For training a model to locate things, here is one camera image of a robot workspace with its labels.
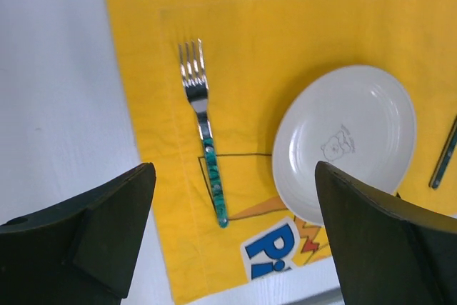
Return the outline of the metal fork green handle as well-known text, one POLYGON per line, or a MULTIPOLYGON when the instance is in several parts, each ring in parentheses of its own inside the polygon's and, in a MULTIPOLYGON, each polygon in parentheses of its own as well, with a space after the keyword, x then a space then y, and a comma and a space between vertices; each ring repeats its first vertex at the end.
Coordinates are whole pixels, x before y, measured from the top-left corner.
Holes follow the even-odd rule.
POLYGON ((196 114, 209 177, 211 201, 217 222, 221 228, 225 229, 229 225, 229 215, 208 115, 209 84, 206 78, 202 40, 197 39, 185 44, 179 44, 178 48, 181 82, 186 98, 196 114))

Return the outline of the cream upturned bowl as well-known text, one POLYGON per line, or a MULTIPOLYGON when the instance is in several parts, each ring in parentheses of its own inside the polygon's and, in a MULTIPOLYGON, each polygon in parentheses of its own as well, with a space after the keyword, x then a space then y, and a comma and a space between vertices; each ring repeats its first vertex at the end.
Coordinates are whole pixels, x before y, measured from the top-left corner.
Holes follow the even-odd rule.
POLYGON ((345 66, 312 82, 286 111, 273 144, 273 180, 288 210, 321 226, 318 162, 395 194, 416 141, 416 112, 403 85, 374 66, 345 66))

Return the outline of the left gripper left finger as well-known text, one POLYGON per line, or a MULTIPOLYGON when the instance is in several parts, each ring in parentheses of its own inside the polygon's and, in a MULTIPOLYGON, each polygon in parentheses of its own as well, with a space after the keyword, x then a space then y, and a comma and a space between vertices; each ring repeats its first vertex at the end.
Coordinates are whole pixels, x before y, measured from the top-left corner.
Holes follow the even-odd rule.
POLYGON ((156 184, 142 163, 1 225, 2 304, 120 304, 129 295, 156 184))

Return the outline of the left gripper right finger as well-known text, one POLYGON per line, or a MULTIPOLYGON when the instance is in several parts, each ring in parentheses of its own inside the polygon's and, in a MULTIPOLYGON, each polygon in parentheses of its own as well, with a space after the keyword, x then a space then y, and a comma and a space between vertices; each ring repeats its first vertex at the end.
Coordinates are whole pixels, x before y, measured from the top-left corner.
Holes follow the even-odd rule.
POLYGON ((455 304, 456 219, 369 186, 330 163, 315 169, 346 304, 455 304))

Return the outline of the yellow printed cloth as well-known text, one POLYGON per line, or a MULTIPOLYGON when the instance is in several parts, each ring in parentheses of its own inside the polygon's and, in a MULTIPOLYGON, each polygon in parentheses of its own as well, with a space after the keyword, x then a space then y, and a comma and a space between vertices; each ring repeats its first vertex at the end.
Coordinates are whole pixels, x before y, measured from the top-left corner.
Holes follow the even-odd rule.
POLYGON ((241 245, 292 214, 271 151, 282 116, 313 80, 368 64, 410 94, 418 141, 399 193, 456 213, 456 163, 429 179, 456 116, 456 0, 108 0, 141 158, 156 167, 153 210, 176 304, 248 283, 241 245), (209 112, 231 223, 206 188, 178 45, 203 42, 209 112))

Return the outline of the metal spoon green handle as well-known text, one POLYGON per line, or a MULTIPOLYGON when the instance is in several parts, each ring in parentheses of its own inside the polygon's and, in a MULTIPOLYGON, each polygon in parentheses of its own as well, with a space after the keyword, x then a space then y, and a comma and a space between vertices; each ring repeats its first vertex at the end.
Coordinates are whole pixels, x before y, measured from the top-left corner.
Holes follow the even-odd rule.
POLYGON ((448 164, 453 156, 454 149, 456 147, 456 119, 453 121, 453 125, 447 136, 444 147, 441 151, 441 155, 438 159, 436 167, 431 176, 429 182, 429 187, 432 189, 437 189, 442 181, 443 175, 446 172, 448 164))

